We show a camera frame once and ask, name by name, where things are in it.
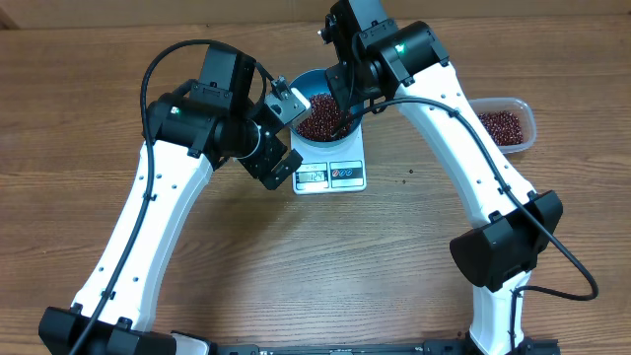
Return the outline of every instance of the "robotic arm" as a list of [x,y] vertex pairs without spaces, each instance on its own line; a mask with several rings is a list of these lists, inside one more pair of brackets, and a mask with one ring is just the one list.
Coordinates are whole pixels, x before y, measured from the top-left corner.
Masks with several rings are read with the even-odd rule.
[[[558,354],[556,341],[535,342],[521,330],[521,291],[552,292],[526,285],[538,254],[551,241],[593,287],[590,296],[554,291],[555,295],[586,301],[596,297],[597,286],[583,265],[551,235],[563,212],[556,193],[537,194],[500,153],[468,105],[447,51],[426,24],[417,22],[400,30],[379,0],[341,0],[331,8],[319,34],[325,43],[333,42],[339,59],[326,70],[338,105],[373,104],[386,98],[354,117],[397,105],[447,171],[473,228],[450,245],[457,267],[473,285],[474,318],[467,339],[356,349],[392,355],[503,355],[517,346],[523,354]],[[302,162],[296,151],[283,160],[287,147],[275,135],[289,122],[311,113],[309,101],[300,92],[289,90],[283,77],[273,80],[253,58],[223,43],[194,41],[199,43],[209,44],[199,80],[190,80],[151,103],[147,120],[143,100],[148,76],[143,81],[144,133],[151,146],[141,148],[130,195],[97,267],[69,311],[46,310],[39,336],[53,355],[69,351],[352,355],[354,349],[339,347],[218,347],[192,335],[150,332],[162,279],[182,225],[214,171],[234,157],[266,188],[275,189]],[[264,86],[255,104],[247,93],[256,69]],[[272,91],[265,96],[268,79]],[[154,187],[147,195],[150,181]],[[146,214],[141,213],[144,222],[138,219],[142,227],[125,256],[134,224],[138,225],[137,211],[147,202]],[[121,256],[127,257],[122,268],[118,266],[124,260]]]

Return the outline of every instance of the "beige wall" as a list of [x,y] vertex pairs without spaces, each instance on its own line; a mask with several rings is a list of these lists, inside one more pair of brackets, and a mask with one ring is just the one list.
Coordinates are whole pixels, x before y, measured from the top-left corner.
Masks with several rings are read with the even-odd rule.
[[[604,15],[631,11],[631,0],[383,2],[388,14],[398,19]],[[10,19],[10,28],[85,28],[321,21],[333,3],[334,0],[0,0],[0,11]]]

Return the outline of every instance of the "kitchen scale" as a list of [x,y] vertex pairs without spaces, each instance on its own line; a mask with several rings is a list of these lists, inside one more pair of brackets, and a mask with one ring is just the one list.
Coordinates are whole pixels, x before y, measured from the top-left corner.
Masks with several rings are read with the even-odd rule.
[[[305,98],[330,94],[324,69],[300,75],[291,88]],[[351,107],[356,112],[362,105]],[[291,126],[291,145],[303,157],[302,165],[293,173],[292,183],[297,194],[356,192],[366,189],[366,161],[361,119],[351,126],[351,133],[334,142],[315,142],[300,136]]]

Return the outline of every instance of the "wooden table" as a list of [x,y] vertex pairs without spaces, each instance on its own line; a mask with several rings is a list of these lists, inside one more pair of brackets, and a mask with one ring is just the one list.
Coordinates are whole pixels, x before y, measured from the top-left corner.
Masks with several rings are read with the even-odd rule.
[[[44,308],[69,307],[104,250],[137,167],[138,92],[151,59],[178,40],[214,38],[292,79],[334,62],[319,25],[0,33],[0,353],[46,353]],[[527,294],[526,333],[560,339],[564,354],[628,354],[631,17],[430,25],[469,98],[532,106],[537,141],[510,159],[539,191],[559,193],[556,235],[600,285],[591,303]],[[150,99],[197,77],[203,52],[160,64]],[[369,116],[364,136],[362,193],[299,197],[288,182],[267,191],[238,164],[218,171],[175,249],[155,330],[275,346],[466,332],[470,285],[448,247],[469,229],[456,191],[395,109]],[[532,284],[588,291],[553,247]]]

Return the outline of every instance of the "clear plastic container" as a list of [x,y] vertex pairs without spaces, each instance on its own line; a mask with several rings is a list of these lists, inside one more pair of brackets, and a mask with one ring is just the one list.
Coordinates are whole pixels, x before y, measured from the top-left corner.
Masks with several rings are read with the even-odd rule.
[[520,120],[524,143],[511,146],[499,146],[503,154],[524,151],[534,144],[536,139],[536,122],[530,106],[517,98],[488,98],[469,100],[469,104],[476,114],[498,112],[506,110],[514,113]]

